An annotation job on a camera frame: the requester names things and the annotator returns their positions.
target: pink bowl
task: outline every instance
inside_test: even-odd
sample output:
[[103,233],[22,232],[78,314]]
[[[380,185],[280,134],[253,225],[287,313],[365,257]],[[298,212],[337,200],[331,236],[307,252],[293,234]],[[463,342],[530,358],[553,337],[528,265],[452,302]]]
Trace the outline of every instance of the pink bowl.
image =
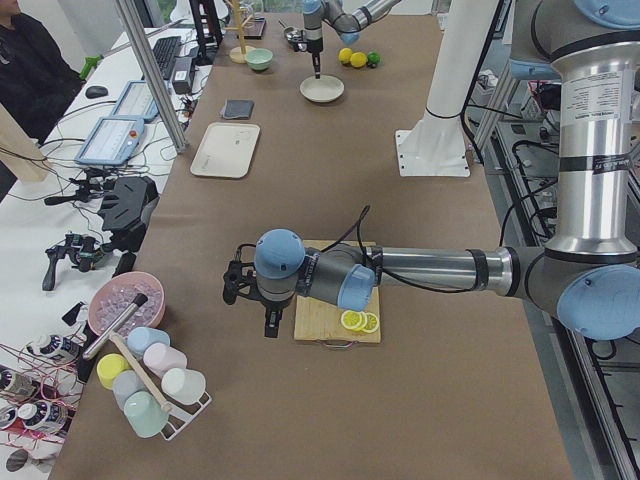
[[118,333],[126,337],[129,334],[129,331],[131,331],[135,327],[155,327],[160,323],[165,309],[164,289],[162,288],[162,284],[156,277],[154,277],[150,273],[128,272],[123,273],[122,275],[118,275],[117,277],[109,280],[100,288],[100,290],[96,292],[96,294],[93,296],[93,299],[91,299],[91,303],[89,304],[88,321],[89,327],[96,335],[100,335],[104,331],[106,326],[112,323],[120,314],[120,312],[117,311],[112,315],[105,315],[104,312],[98,314],[98,311],[103,308],[104,303],[110,302],[112,297],[115,295],[114,287],[115,289],[124,288],[128,290],[137,287],[138,289],[151,289],[160,293],[159,300],[154,306],[154,311],[150,320],[142,321],[142,319],[131,317],[124,325],[122,325],[118,329]]

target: white tray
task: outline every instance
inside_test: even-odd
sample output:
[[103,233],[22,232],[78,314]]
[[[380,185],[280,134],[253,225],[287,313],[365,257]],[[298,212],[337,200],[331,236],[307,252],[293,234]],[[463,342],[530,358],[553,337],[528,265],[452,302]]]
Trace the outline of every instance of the white tray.
[[203,177],[244,177],[249,171],[259,135],[257,125],[212,123],[191,163],[191,173]]

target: black monitor stand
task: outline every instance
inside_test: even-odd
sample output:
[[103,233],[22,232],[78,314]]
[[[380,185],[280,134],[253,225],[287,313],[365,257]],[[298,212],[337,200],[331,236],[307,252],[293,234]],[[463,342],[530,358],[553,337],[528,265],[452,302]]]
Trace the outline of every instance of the black monitor stand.
[[213,0],[189,0],[198,37],[196,65],[211,65],[222,43],[222,29]]

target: white desk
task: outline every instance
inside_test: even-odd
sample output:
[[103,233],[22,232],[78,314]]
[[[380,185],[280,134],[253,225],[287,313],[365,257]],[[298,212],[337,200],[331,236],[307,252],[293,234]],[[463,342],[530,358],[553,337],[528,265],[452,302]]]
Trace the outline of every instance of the white desk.
[[[195,32],[189,29],[169,29],[150,37],[153,45],[158,38],[180,35],[184,38],[183,52],[197,44],[193,42]],[[122,34],[114,46],[127,41]],[[199,67],[194,81],[194,97],[204,86],[211,67]],[[106,57],[90,76],[82,92],[69,106],[67,112],[72,112],[86,105],[103,101],[115,101],[129,80],[139,80],[142,72],[131,48],[124,49]],[[109,90],[109,95],[98,99],[87,99],[85,90],[92,85],[102,85]],[[172,94],[172,101],[176,109],[182,108],[182,95]],[[64,117],[55,128],[49,140],[57,138],[84,139],[91,132],[96,121],[108,115],[114,104],[100,104],[95,108],[81,110],[68,117]],[[52,143],[45,145],[42,152],[51,155],[53,169],[63,178],[77,176],[81,168],[73,158],[81,147],[80,142]],[[141,174],[151,176],[162,192],[166,176],[171,170],[176,155],[167,131],[158,117],[154,123],[145,127],[137,152],[146,145],[144,155],[135,155],[128,162],[130,167]],[[72,195],[75,185],[68,186],[64,195]],[[51,292],[42,290],[42,280],[48,268],[48,258],[45,249],[64,239],[65,233],[73,231],[80,234],[91,234],[89,229],[102,233],[108,241],[109,232],[102,232],[102,219],[94,213],[100,208],[101,200],[96,199],[86,204],[78,204],[87,211],[83,212],[87,218],[70,203],[57,206],[45,206],[42,200],[24,201],[25,199],[39,199],[49,195],[59,195],[59,179],[52,173],[40,183],[22,183],[17,181],[7,196],[0,203],[0,305],[2,305],[2,335],[0,343],[20,349],[35,337],[43,333],[71,334],[78,327],[67,327],[61,317],[79,301],[89,303],[94,292],[106,283],[112,276],[118,263],[120,253],[114,252],[109,260],[99,269],[81,273],[71,269],[71,262],[64,259],[58,262],[56,286]],[[81,312],[78,320],[86,320],[86,311]],[[16,367],[15,358],[0,350],[0,364]],[[6,434],[0,435],[2,442],[6,441]],[[40,444],[32,453],[34,456],[46,456],[59,446]],[[0,446],[0,470],[4,471],[4,463],[13,448]],[[34,467],[11,474],[14,480],[46,478]]]

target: person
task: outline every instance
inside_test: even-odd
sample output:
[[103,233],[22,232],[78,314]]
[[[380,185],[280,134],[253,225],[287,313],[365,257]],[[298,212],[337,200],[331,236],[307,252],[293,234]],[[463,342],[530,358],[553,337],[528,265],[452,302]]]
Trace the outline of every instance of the person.
[[26,134],[44,142],[82,83],[42,23],[0,0],[0,103]]

